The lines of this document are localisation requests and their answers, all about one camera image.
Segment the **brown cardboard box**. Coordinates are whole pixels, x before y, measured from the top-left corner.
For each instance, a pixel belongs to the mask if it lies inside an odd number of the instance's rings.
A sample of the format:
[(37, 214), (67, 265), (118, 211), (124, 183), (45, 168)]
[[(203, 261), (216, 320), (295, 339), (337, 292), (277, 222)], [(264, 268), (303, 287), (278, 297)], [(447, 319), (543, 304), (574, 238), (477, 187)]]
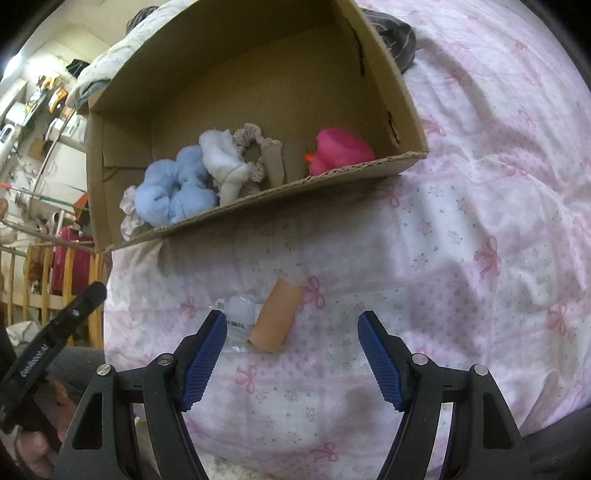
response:
[[(353, 1), (197, 1), (148, 39), (89, 103), (86, 170), (96, 248), (125, 246), (124, 191), (209, 129), (245, 123), (283, 143), (280, 187), (231, 210), (399, 174), (428, 155), (391, 52)], [(312, 176), (318, 132), (358, 135), (374, 161)]]

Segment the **clear plastic labelled bag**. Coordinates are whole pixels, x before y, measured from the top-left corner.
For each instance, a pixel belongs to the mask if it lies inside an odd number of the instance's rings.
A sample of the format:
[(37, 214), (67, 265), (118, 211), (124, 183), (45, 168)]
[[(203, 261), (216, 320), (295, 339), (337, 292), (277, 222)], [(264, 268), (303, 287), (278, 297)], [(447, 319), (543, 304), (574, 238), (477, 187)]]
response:
[(249, 337), (259, 317), (256, 299), (249, 294), (218, 298), (214, 308), (224, 313), (228, 324), (228, 334), (222, 351), (224, 353), (249, 351)]

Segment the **beige small sock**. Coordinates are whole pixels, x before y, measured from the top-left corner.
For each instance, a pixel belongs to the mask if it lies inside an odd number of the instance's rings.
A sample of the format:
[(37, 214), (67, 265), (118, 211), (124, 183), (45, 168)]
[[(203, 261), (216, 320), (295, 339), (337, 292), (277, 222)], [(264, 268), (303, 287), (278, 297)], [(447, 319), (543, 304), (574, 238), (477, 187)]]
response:
[(283, 166), (283, 143), (279, 140), (266, 138), (260, 145), (260, 153), (262, 153), (270, 187), (280, 187), (286, 179)]

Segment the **pink rubber toy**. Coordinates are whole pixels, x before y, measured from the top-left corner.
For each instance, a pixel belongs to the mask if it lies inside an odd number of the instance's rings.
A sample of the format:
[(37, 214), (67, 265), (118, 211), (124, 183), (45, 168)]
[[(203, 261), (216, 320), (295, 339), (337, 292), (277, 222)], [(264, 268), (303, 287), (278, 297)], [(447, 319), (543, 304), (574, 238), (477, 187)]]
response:
[(334, 127), (319, 131), (315, 151), (304, 155), (312, 176), (375, 159), (374, 151), (361, 137)]

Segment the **white sock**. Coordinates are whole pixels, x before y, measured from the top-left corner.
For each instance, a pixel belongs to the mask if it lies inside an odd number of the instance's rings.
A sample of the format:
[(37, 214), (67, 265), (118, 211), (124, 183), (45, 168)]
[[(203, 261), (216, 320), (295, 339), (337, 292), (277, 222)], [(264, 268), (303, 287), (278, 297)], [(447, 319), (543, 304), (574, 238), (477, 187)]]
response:
[(207, 130), (199, 136), (205, 169), (217, 184), (219, 205), (238, 200), (242, 186), (249, 181), (250, 167), (238, 152), (228, 130)]

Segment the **beige lace scrunchie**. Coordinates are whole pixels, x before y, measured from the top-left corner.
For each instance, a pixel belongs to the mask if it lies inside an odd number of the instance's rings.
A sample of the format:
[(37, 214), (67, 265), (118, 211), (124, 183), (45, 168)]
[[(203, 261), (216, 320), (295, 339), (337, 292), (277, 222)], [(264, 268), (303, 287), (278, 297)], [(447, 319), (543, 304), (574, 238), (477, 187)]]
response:
[(239, 155), (249, 166), (249, 179), (240, 189), (239, 197), (259, 193), (263, 181), (266, 180), (266, 160), (264, 150), (273, 144), (273, 140), (263, 135), (262, 129), (253, 123), (245, 123), (232, 134)]

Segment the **wooden stair railing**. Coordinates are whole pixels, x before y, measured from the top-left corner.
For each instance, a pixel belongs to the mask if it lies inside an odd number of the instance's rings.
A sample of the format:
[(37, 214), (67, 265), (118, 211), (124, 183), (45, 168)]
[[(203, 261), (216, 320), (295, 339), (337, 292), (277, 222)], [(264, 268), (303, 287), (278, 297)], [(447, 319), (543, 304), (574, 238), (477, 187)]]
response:
[(107, 282), (111, 259), (64, 211), (38, 226), (1, 220), (1, 316), (7, 326), (47, 324), (90, 284)]

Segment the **dark striped cloth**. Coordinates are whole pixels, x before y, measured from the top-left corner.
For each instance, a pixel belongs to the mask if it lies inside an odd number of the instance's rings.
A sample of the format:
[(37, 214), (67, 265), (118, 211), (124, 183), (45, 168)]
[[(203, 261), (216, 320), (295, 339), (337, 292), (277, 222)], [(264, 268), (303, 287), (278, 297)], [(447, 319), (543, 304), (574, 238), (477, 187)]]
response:
[(401, 73), (406, 73), (413, 66), (417, 50), (414, 28), (384, 12), (367, 8), (363, 8), (362, 11), (381, 36)]

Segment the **pink patterned quilt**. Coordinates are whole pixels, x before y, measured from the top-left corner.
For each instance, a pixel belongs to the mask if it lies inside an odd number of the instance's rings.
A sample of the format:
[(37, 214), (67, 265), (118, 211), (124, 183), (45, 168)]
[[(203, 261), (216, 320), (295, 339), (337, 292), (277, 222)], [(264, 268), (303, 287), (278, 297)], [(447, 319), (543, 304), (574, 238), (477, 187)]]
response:
[(356, 336), (486, 365), (538, 479), (590, 437), (590, 93), (519, 1), (379, 1), (418, 37), (430, 145), (404, 174), (257, 207), (113, 255), (107, 361), (173, 350), (221, 299), (304, 298), (280, 350), (226, 350), (186, 416), (213, 479), (373, 479), (400, 415)]

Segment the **cream white scrunchie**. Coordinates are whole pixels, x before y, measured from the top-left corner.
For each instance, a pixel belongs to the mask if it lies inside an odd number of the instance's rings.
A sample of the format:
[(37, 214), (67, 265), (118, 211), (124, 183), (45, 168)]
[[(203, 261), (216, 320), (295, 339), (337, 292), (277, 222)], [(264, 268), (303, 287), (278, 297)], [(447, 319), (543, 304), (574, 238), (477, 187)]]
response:
[(145, 222), (139, 217), (135, 208), (136, 186), (128, 187), (119, 203), (119, 208), (124, 214), (120, 224), (120, 233), (125, 241), (131, 240), (137, 236), (145, 225)]

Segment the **light blue fluffy scrunchie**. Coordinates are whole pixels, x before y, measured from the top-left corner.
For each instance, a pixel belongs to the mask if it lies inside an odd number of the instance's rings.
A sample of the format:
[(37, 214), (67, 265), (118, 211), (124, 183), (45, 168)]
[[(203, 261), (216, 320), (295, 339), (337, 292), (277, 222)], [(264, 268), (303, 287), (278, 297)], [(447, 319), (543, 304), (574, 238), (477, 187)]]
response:
[(147, 167), (135, 190), (135, 212), (158, 228), (209, 211), (218, 205), (209, 178), (201, 147), (183, 147), (175, 159), (157, 160)]

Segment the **white floral duvet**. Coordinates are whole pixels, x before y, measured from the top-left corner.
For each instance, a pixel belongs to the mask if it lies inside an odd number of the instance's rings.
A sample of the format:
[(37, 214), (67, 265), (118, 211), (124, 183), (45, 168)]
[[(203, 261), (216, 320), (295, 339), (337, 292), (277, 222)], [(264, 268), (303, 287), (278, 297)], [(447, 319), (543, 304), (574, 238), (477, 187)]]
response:
[(191, 4), (193, 1), (167, 1), (139, 10), (127, 22), (124, 38), (81, 71), (68, 94), (66, 106), (81, 112), (93, 93), (103, 89), (148, 39)]

